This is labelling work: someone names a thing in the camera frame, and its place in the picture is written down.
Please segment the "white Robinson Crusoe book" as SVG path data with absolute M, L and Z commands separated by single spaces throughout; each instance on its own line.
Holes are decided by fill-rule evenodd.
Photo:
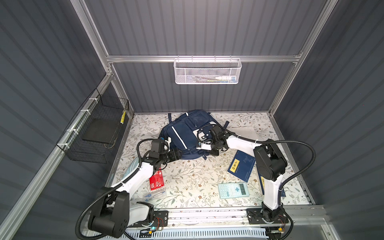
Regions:
M 259 135 L 256 133 L 253 127 L 230 128 L 229 131 L 235 133 L 238 136 L 254 141 L 257 141 L 259 139 Z

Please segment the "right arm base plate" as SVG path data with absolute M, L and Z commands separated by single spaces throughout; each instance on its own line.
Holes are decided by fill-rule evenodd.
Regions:
M 246 209 L 249 224 L 288 224 L 290 222 L 288 216 L 281 208 L 270 210 L 268 208 L 250 208 Z

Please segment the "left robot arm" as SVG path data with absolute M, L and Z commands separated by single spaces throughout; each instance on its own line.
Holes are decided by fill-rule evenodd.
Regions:
M 143 155 L 140 153 L 140 146 L 137 145 L 138 164 L 134 170 L 112 187 L 102 188 L 101 194 L 79 216 L 75 228 L 79 239 L 88 239 L 80 229 L 86 214 L 90 215 L 88 229 L 98 233 L 93 237 L 94 240 L 106 236 L 119 238 L 131 225 L 151 224 L 154 221 L 154 206 L 147 202 L 137 202 L 131 206 L 132 195 L 144 182 L 161 170 L 162 166 L 180 160 L 183 152 L 179 149 L 172 149 L 162 139 L 150 139 L 149 141 L 151 149 Z

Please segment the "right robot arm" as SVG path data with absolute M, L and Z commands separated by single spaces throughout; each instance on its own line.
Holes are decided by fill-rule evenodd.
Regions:
M 267 224 L 283 215 L 281 195 L 283 175 L 288 162 L 273 140 L 257 141 L 243 138 L 219 125 L 210 130 L 211 150 L 235 149 L 254 157 L 258 174 L 264 178 L 264 199 L 261 214 Z

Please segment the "navy blue student backpack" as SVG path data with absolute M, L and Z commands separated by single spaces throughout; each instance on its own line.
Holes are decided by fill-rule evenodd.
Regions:
M 210 129 L 213 126 L 225 128 L 229 122 L 222 126 L 209 112 L 204 110 L 193 110 L 180 115 L 174 120 L 169 113 L 168 119 L 169 123 L 163 127 L 159 138 L 167 140 L 170 149 L 181 150 L 181 160 L 194 160 L 200 157 L 205 159 L 209 155 L 219 155 L 219 151 L 198 150 L 196 146 L 198 142 L 211 143 Z

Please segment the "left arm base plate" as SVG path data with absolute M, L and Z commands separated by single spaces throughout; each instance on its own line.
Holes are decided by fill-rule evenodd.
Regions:
M 141 227 L 167 227 L 169 220 L 169 211 L 154 211 L 150 214 L 149 219 L 132 223 L 128 228 L 141 228 Z

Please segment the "blue notebook with yellow label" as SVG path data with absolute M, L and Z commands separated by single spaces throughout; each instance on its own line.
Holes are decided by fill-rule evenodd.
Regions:
M 228 173 L 247 183 L 255 163 L 254 157 L 242 151 L 237 151 L 228 168 Z

